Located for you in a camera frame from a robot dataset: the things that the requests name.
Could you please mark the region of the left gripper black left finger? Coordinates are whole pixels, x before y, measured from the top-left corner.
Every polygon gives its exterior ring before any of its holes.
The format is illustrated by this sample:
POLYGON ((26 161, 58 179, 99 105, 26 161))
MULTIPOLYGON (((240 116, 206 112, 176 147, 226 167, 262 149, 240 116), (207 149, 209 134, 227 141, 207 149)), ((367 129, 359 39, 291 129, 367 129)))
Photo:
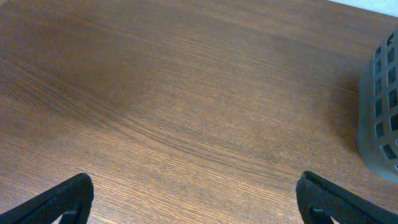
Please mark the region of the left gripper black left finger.
POLYGON ((1 214, 1 223, 86 224, 94 199, 91 177, 77 174, 1 214))

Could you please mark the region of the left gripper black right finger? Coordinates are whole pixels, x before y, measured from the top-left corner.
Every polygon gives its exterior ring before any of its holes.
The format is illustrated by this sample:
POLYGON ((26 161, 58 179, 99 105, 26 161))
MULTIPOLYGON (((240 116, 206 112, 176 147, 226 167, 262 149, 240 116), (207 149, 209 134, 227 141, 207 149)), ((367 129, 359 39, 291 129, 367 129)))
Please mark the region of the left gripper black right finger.
POLYGON ((296 196, 305 224, 397 224, 396 214, 310 171, 298 180, 296 196))

